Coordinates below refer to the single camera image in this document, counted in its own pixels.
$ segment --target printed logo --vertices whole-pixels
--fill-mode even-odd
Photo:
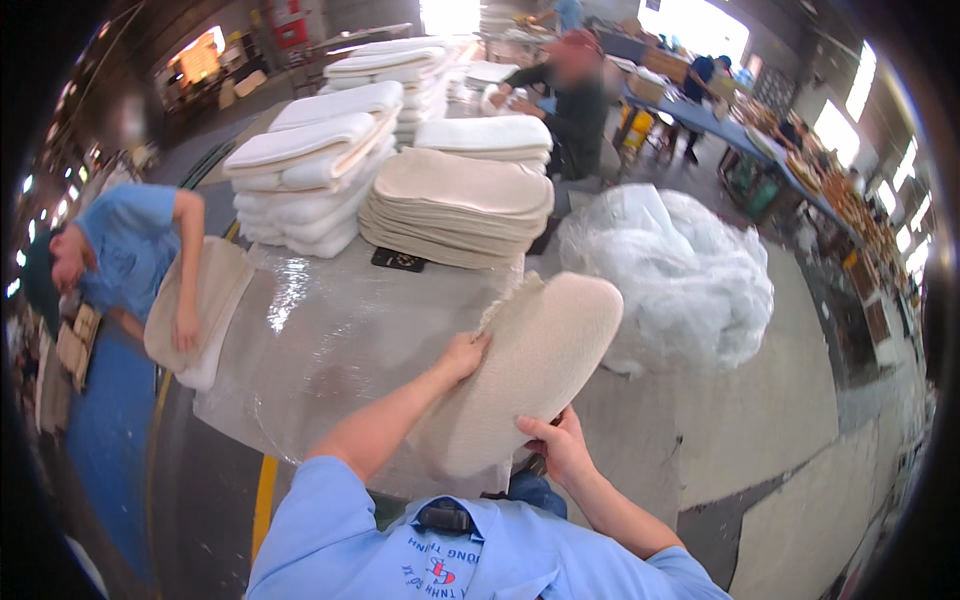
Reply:
[[[453,580],[456,579],[456,577],[453,575],[453,573],[444,569],[445,565],[443,559],[432,556],[430,557],[430,562],[433,563],[433,568],[428,568],[426,570],[433,573],[434,577],[437,578],[433,580],[434,584],[446,585],[453,583]]]

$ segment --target red cap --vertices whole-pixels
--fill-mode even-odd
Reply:
[[[584,48],[592,50],[597,56],[603,56],[603,50],[600,49],[597,38],[586,29],[571,29],[567,31],[564,36],[557,41],[544,44],[543,52],[550,55],[570,52],[580,53]]]

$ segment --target green cap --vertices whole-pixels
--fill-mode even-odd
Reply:
[[[40,313],[47,323],[47,330],[57,341],[60,333],[60,292],[54,287],[50,278],[50,269],[54,265],[50,255],[50,239],[53,231],[46,229],[34,238],[34,243],[27,249],[27,261],[20,272],[20,281],[27,302]]]

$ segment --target hand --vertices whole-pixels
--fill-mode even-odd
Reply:
[[[507,102],[506,92],[498,91],[490,97],[490,104],[492,104],[494,108],[502,107],[505,102]]]
[[[437,359],[433,370],[442,374],[453,386],[477,370],[489,343],[489,333],[481,333],[475,340],[470,332],[458,333]]]
[[[584,441],[580,419],[572,406],[567,406],[560,413],[559,425],[520,417],[516,420],[516,428],[535,438],[524,447],[546,458],[546,472],[564,489],[568,490],[577,479],[596,473],[587,442]]]
[[[197,336],[200,334],[200,317],[193,306],[181,306],[177,309],[173,333],[174,348],[177,352],[187,352],[196,347]]]
[[[546,112],[540,108],[537,108],[537,105],[534,105],[522,98],[514,98],[514,100],[510,103],[510,110],[522,112],[523,114],[529,114],[537,117],[538,119],[542,119],[546,116]]]

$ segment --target light blue shirt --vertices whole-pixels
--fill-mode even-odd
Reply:
[[[553,10],[560,16],[561,34],[565,34],[569,29],[580,29],[584,26],[584,5],[580,0],[557,0]]]
[[[167,269],[180,251],[173,229],[176,187],[129,183],[101,194],[74,223],[97,256],[80,289],[94,308],[125,308],[140,320],[156,300]]]
[[[525,502],[457,499],[475,534],[418,531],[420,508],[434,499],[411,503],[380,533],[373,501],[343,461],[306,461],[276,510],[247,597],[730,599],[679,546],[642,561]]]

